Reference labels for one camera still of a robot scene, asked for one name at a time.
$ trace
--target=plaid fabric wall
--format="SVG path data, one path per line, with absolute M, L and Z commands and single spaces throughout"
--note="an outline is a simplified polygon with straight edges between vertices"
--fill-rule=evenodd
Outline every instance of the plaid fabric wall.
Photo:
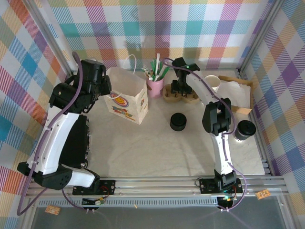
M 157 53 L 201 68 L 236 68 L 272 0 L 36 0 L 71 68 L 71 51 L 137 68 Z M 130 61 L 127 68 L 134 66 Z
M 25 176 L 53 86 L 65 73 L 20 0 L 0 2 L 0 229 L 17 225 Z
M 305 228 L 305 1 L 286 0 L 251 65 L 255 112 Z

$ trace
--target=black lid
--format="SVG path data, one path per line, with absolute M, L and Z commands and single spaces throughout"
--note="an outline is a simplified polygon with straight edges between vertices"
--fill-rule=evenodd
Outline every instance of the black lid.
M 175 113 L 171 117 L 170 126 L 175 131 L 182 131 L 184 130 L 186 125 L 186 117 L 184 114 Z
M 256 133 L 256 127 L 253 122 L 242 120 L 237 125 L 238 131 L 245 136 L 252 136 Z

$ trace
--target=pink cup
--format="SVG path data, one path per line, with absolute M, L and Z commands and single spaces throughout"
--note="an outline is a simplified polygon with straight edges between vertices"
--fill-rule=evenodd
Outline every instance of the pink cup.
M 147 94 L 151 98 L 160 98 L 162 96 L 162 89 L 164 87 L 164 78 L 160 81 L 151 81 L 146 79 Z

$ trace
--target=white paper bag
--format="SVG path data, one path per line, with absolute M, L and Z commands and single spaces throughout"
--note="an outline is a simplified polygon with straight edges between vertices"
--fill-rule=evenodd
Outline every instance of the white paper bag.
M 148 112 L 146 82 L 131 71 L 109 68 L 112 92 L 104 96 L 108 110 L 127 120 L 141 124 Z

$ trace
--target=orange sticker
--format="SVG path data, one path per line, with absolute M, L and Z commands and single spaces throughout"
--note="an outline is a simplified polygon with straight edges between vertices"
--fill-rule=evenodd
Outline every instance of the orange sticker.
M 265 189 L 263 191 L 257 192 L 255 195 L 256 195 L 257 199 L 263 199 L 263 198 L 270 196 L 271 193 L 269 192 L 268 189 Z
M 58 215 L 59 212 L 61 211 L 61 208 L 60 207 L 54 207 L 54 206 L 47 206 L 45 212 L 47 213 L 51 213 L 53 215 Z

